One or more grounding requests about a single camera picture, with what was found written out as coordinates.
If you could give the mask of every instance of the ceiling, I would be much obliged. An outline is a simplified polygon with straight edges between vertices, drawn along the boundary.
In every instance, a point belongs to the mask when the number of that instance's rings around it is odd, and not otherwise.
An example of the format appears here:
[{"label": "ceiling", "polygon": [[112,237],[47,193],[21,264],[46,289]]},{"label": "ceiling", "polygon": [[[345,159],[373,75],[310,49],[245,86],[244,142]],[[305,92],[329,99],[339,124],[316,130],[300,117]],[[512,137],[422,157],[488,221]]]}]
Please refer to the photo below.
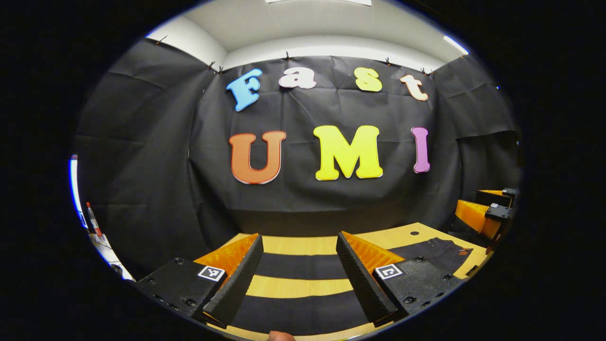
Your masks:
[{"label": "ceiling", "polygon": [[444,62],[459,57],[444,41],[445,32],[396,1],[372,0],[366,6],[340,0],[213,0],[184,16],[228,52],[278,38],[345,35],[410,47]]}]

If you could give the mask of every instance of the yellow letter m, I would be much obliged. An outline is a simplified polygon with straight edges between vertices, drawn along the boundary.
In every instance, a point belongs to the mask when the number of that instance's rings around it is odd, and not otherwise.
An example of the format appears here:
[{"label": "yellow letter m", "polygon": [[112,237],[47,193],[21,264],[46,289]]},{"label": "yellow letter m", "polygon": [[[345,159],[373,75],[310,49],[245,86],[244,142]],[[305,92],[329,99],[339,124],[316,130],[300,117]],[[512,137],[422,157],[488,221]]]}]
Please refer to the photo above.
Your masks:
[{"label": "yellow letter m", "polygon": [[380,178],[383,175],[383,168],[379,167],[379,154],[377,153],[377,136],[379,135],[377,127],[359,127],[351,145],[335,126],[316,127],[313,134],[320,139],[321,160],[320,170],[316,172],[316,179],[326,181],[339,178],[339,171],[335,169],[334,160],[337,160],[343,175],[349,179],[358,158],[360,159],[360,166],[356,170],[358,178]]}]

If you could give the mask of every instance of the blue letter f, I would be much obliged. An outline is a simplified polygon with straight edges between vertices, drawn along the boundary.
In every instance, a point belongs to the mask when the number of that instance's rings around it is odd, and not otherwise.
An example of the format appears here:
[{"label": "blue letter f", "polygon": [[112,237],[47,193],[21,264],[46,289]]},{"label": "blue letter f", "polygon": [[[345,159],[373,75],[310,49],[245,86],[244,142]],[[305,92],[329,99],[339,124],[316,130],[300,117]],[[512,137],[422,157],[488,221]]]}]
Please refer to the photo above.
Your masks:
[{"label": "blue letter f", "polygon": [[236,111],[241,111],[259,99],[258,93],[251,93],[250,91],[259,90],[261,83],[255,77],[261,76],[262,73],[263,71],[260,69],[253,69],[227,85],[226,89],[231,90],[236,98]]}]

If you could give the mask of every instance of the black curtain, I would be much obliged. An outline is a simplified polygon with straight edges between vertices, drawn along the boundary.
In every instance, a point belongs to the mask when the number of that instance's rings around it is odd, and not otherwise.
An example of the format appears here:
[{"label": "black curtain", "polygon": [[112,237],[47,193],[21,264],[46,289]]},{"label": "black curtain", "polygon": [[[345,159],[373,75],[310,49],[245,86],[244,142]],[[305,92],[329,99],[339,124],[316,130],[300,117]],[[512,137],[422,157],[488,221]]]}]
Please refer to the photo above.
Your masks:
[{"label": "black curtain", "polygon": [[[291,67],[315,72],[312,89],[281,88]],[[380,92],[355,84],[372,68]],[[241,112],[227,84],[259,68],[257,102]],[[422,82],[418,101],[400,77]],[[334,56],[275,59],[209,70],[194,57],[144,40],[92,92],[78,126],[82,204],[89,201],[116,255],[136,278],[180,256],[194,259],[237,232],[335,235],[421,222],[446,231],[456,200],[477,189],[515,187],[518,129],[512,109],[472,57],[431,75],[407,67]],[[351,143],[376,126],[381,178],[318,181],[320,145],[313,129],[339,128]],[[416,174],[412,127],[425,127],[431,169]],[[261,135],[283,130],[279,175],[262,185],[231,173],[229,138],[253,133],[250,164],[263,168]]]}]

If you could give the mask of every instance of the letter u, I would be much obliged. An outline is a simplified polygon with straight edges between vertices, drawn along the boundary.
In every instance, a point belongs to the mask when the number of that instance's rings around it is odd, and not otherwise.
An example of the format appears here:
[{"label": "letter u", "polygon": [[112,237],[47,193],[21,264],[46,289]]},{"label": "letter u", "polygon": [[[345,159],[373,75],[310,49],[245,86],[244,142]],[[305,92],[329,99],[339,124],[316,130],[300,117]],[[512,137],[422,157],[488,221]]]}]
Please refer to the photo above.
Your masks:
[{"label": "letter u", "polygon": [[282,140],[286,139],[286,133],[280,130],[266,132],[261,138],[267,142],[267,164],[263,169],[250,167],[250,146],[256,140],[254,134],[237,134],[229,139],[231,172],[242,183],[265,184],[274,180],[280,173]]}]

